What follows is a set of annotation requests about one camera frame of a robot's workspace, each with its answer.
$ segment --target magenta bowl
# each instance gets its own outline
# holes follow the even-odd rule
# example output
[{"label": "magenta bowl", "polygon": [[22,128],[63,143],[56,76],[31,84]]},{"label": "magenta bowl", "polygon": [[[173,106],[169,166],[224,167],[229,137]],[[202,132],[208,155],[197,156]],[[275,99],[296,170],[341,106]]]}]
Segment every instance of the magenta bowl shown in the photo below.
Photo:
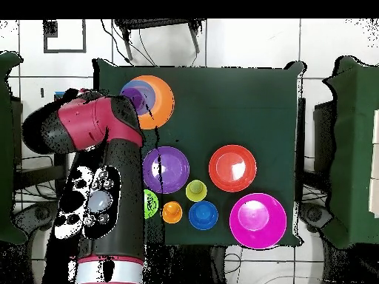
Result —
[{"label": "magenta bowl", "polygon": [[240,244],[251,249],[267,249],[283,237],[286,212],[270,195],[248,194],[233,206],[229,225]]}]

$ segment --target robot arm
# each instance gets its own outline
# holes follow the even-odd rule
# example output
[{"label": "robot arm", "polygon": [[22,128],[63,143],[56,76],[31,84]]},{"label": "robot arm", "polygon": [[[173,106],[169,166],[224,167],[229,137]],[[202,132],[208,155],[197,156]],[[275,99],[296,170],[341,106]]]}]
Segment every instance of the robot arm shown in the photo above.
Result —
[{"label": "robot arm", "polygon": [[81,231],[87,238],[81,243],[86,247],[80,247],[76,284],[141,284],[143,135],[138,116],[124,96],[85,92],[74,98],[74,92],[69,89],[62,102],[34,112],[23,125],[25,144],[44,154],[80,153],[107,136],[102,166],[79,166],[77,175],[70,173],[54,235],[67,239]]}]

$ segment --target red bowl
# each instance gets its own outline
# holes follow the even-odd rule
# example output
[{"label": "red bowl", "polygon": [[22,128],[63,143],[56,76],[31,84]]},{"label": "red bowl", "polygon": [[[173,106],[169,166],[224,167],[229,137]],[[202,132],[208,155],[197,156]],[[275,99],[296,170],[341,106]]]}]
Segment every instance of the red bowl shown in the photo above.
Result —
[{"label": "red bowl", "polygon": [[239,145],[222,146],[210,158],[210,179],[225,192],[242,191],[254,180],[256,172],[252,153]]}]

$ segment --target orange bowl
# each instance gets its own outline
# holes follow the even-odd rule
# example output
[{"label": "orange bowl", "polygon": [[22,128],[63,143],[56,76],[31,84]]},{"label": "orange bowl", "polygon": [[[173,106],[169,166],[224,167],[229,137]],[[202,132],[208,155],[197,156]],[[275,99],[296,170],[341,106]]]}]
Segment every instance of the orange bowl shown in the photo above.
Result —
[{"label": "orange bowl", "polygon": [[154,129],[164,125],[171,117],[174,110],[174,94],[170,86],[160,78],[152,75],[142,75],[133,81],[144,81],[148,83],[155,93],[154,107],[150,112],[139,115],[139,124],[142,129]]}]

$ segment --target purple bowl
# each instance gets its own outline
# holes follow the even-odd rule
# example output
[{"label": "purple bowl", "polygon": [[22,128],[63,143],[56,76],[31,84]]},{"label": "purple bowl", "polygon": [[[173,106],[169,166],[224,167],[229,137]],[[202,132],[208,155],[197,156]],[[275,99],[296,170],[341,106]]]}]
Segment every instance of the purple bowl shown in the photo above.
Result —
[{"label": "purple bowl", "polygon": [[189,167],[186,156],[180,150],[169,146],[158,147],[150,150],[142,163],[144,182],[156,193],[170,194],[181,189],[187,182]]},{"label": "purple bowl", "polygon": [[154,89],[145,81],[130,81],[122,87],[120,95],[132,100],[137,115],[144,115],[154,107]]}]

